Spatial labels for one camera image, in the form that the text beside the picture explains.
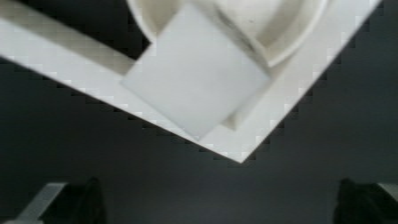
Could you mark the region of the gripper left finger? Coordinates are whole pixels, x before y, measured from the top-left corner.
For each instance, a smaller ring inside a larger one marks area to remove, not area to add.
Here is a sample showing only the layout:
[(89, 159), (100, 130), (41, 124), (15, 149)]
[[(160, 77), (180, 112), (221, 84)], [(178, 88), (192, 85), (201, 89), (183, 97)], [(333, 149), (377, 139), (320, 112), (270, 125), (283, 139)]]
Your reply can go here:
[(8, 224), (107, 224), (100, 182), (50, 182)]

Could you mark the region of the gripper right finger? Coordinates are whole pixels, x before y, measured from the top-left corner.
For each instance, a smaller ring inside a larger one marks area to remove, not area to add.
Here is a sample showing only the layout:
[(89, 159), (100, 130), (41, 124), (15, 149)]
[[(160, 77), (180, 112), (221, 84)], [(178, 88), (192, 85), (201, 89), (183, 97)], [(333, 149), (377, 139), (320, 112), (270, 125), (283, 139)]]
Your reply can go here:
[(336, 224), (398, 224), (398, 184), (340, 182)]

